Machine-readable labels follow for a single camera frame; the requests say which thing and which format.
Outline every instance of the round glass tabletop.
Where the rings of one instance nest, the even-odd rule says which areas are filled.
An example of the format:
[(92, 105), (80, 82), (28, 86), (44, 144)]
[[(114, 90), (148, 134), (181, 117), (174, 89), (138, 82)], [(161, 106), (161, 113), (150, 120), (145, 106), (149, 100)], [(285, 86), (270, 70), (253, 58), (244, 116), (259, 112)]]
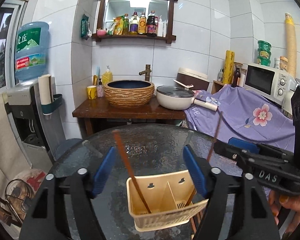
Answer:
[[(187, 167), (182, 157), (184, 145), (189, 144), (198, 156), (206, 158), (212, 141), (211, 136), (172, 125), (135, 124), (121, 126), (118, 129), (136, 176), (186, 170)], [(106, 154), (111, 146), (115, 146), (112, 130), (98, 132), (88, 140), (99, 152)], [(50, 172), (56, 177), (69, 176), (79, 168), (88, 168), (96, 159), (98, 159), (96, 153), (79, 143), (66, 152), (54, 164)], [(241, 175), (241, 169), (235, 165), (234, 161), (220, 155), (213, 154), (210, 164), (221, 168), (230, 175)], [(189, 223), (158, 231), (138, 232), (128, 211), (126, 188), (128, 177), (128, 172), (120, 156), (117, 156), (102, 194), (91, 200), (107, 239), (191, 239), (192, 229)], [(201, 196), (197, 194), (194, 202), (201, 199)], [(68, 195), (65, 196), (65, 201), (72, 238), (80, 239)]]

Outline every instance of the screw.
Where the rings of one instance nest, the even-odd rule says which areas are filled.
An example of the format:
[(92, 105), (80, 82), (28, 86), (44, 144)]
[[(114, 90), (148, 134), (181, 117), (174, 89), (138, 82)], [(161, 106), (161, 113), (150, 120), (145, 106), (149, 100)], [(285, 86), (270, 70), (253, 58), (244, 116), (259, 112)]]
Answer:
[(246, 173), (244, 176), (246, 179), (253, 179), (253, 175), (251, 173)]
[(87, 172), (88, 172), (88, 170), (86, 168), (81, 168), (81, 169), (78, 169), (78, 171), (77, 171), (77, 173), (80, 175), (86, 174)]
[(54, 175), (51, 173), (46, 176), (46, 180), (52, 180), (53, 178), (54, 178)]
[(214, 173), (214, 174), (219, 174), (219, 173), (221, 173), (221, 170), (217, 167), (214, 167), (214, 168), (211, 169), (211, 172)]

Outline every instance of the microwave oven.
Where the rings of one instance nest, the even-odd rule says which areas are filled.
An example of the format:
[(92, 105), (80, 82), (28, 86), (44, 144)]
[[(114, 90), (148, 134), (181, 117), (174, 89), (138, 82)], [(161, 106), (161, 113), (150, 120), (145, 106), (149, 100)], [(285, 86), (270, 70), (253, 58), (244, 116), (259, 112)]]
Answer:
[(292, 82), (295, 83), (285, 70), (251, 63), (248, 64), (243, 87), (281, 106)]

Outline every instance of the human hand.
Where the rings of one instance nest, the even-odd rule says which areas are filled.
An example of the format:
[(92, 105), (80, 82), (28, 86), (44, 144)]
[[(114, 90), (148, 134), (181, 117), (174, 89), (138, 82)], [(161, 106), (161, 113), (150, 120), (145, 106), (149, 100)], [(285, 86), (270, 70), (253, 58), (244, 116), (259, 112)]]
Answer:
[[(274, 215), (275, 222), (278, 224), (279, 219), (277, 218), (279, 214), (280, 207), (274, 201), (279, 195), (273, 190), (269, 193), (269, 204)], [(285, 195), (280, 195), (279, 197), (280, 205), (284, 208), (291, 209), (296, 212), (292, 222), (288, 226), (286, 233), (293, 232), (300, 223), (300, 196), (288, 197)]]

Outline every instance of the vessel sink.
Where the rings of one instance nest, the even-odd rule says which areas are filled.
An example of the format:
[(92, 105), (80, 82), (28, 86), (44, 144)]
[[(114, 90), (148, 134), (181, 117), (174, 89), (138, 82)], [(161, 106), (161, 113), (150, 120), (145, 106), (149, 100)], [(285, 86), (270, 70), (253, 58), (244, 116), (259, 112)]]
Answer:
[(104, 85), (106, 99), (112, 106), (136, 108), (148, 103), (154, 93), (154, 84), (140, 80), (117, 80)]

